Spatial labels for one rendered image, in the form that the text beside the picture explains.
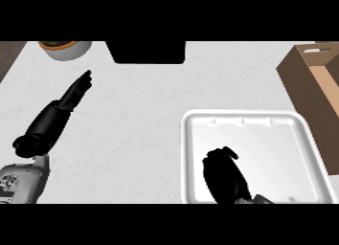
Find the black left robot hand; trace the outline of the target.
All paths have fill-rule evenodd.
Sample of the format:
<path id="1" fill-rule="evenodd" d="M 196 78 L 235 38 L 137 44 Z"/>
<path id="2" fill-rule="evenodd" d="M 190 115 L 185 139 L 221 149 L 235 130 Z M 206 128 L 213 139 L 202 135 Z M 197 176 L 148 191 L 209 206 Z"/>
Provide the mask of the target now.
<path id="1" fill-rule="evenodd" d="M 24 134 L 13 142 L 16 155 L 22 158 L 45 155 L 60 137 L 70 114 L 85 91 L 91 87 L 91 71 L 86 70 L 69 86 L 61 98 L 53 100 L 29 124 Z"/>

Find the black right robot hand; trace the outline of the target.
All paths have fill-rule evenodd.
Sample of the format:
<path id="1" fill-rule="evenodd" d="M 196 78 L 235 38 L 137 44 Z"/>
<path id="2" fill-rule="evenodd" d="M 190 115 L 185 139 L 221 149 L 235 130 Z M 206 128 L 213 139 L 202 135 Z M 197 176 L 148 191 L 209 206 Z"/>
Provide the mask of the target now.
<path id="1" fill-rule="evenodd" d="M 218 204 L 252 200 L 247 182 L 234 164 L 237 159 L 235 152 L 224 146 L 209 151 L 202 160 L 205 183 Z"/>

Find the white plastic tray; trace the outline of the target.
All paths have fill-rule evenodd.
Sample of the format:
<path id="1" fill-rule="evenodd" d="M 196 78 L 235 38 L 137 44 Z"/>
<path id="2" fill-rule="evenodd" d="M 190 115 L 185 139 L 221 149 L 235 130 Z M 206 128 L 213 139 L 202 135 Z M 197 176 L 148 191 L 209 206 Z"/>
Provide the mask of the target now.
<path id="1" fill-rule="evenodd" d="M 277 204 L 334 204 L 323 158 L 302 116 L 286 110 L 193 109 L 181 119 L 181 195 L 187 204 L 215 202 L 202 160 L 228 147 L 252 194 Z"/>

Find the brown cardboard box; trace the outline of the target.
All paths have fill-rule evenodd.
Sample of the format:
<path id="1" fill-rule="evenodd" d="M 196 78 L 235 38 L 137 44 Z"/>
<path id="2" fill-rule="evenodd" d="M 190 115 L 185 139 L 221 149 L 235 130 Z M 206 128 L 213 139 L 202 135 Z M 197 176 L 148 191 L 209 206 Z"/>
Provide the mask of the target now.
<path id="1" fill-rule="evenodd" d="M 339 174 L 339 42 L 295 45 L 277 66 L 292 105 L 309 124 L 323 163 Z"/>

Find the dark wooden panel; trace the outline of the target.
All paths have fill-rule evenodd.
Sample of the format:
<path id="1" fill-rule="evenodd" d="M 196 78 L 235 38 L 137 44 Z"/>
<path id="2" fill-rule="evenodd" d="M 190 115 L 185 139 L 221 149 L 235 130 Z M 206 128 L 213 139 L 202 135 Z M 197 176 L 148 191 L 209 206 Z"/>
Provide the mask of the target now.
<path id="1" fill-rule="evenodd" d="M 16 62 L 24 41 L 0 41 L 0 83 Z"/>

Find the white plant pot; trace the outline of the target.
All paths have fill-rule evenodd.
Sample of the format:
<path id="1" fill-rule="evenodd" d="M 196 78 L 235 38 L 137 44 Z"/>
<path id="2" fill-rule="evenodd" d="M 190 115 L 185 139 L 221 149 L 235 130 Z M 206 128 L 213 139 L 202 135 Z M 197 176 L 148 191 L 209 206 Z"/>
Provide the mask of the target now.
<path id="1" fill-rule="evenodd" d="M 48 46 L 42 41 L 38 44 L 47 55 L 57 61 L 69 61 L 79 58 L 91 46 L 89 41 L 70 41 L 60 46 Z"/>

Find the black appliance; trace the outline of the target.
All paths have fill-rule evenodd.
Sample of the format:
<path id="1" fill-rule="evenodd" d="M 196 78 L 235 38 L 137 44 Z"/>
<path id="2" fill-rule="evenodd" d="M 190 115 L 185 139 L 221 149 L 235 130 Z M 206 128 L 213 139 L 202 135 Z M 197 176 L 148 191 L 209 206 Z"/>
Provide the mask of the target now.
<path id="1" fill-rule="evenodd" d="M 182 41 L 106 42 L 116 64 L 182 64 L 185 43 Z"/>

